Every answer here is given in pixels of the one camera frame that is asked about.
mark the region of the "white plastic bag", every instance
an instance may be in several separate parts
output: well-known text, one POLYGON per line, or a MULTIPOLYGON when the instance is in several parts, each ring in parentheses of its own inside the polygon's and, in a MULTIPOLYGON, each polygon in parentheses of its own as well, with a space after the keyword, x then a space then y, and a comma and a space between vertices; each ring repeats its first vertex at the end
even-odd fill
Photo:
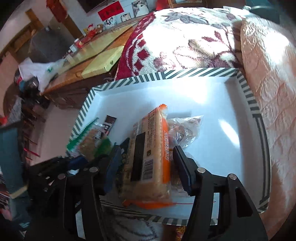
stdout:
POLYGON ((197 137, 202 116, 167 119, 169 148, 189 146, 197 137))
POLYGON ((32 77, 37 77, 39 81, 39 91, 43 92, 48 86, 50 80, 56 75, 58 70, 63 66, 64 60, 60 59, 50 63, 33 63, 30 58, 26 58, 19 65, 20 75, 24 81, 32 77))

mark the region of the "barcode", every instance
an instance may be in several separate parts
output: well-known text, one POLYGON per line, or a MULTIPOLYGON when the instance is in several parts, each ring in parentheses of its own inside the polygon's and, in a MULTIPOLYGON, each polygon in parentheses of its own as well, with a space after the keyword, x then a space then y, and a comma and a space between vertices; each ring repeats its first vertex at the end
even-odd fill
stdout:
POLYGON ((153 178, 153 159, 145 160, 142 180, 149 180, 153 178))

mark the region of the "red and white blanket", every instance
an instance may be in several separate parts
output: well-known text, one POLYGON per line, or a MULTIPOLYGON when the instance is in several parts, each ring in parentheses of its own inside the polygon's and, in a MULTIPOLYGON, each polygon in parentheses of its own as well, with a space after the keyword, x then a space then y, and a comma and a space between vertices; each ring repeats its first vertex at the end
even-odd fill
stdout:
POLYGON ((165 70, 240 68, 242 19, 225 10, 176 8, 152 12, 129 37, 115 79, 165 70))

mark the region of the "floor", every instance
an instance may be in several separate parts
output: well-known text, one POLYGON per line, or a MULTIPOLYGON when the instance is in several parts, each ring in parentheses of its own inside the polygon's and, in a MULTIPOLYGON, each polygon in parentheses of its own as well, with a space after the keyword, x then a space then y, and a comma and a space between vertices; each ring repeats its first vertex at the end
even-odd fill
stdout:
POLYGON ((3 113, 3 100, 7 88, 13 83, 15 71, 18 68, 18 63, 15 59, 7 54, 3 57, 3 61, 0 64, 0 117, 4 116, 3 113))
POLYGON ((45 123, 37 121, 31 140, 36 142, 30 144, 30 150, 36 152, 40 157, 28 154, 32 159, 31 165, 46 161, 56 156, 64 156, 66 145, 78 116, 79 110, 60 110, 53 104, 45 111, 45 123))

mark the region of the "bed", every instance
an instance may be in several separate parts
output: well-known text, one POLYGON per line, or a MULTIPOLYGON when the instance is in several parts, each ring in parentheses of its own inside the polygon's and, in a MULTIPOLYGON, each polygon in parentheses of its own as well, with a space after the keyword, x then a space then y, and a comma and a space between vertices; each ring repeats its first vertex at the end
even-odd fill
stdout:
POLYGON ((244 19, 223 9, 164 9, 139 22, 115 77, 200 67, 244 73, 268 136, 271 194, 260 216, 269 239, 296 203, 295 46, 289 31, 265 19, 244 19))

